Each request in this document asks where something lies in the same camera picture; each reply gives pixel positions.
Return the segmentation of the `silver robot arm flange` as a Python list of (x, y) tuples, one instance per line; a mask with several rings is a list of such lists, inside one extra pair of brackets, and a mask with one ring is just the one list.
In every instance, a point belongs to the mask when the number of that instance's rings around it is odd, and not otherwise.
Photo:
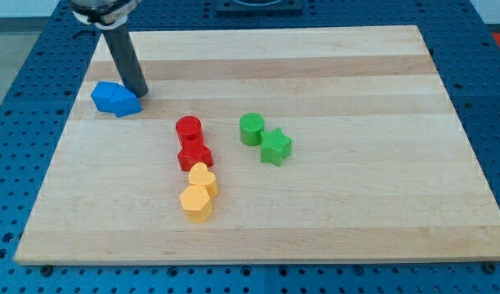
[(142, 0), (69, 0), (75, 18), (85, 25), (111, 30), (127, 23)]

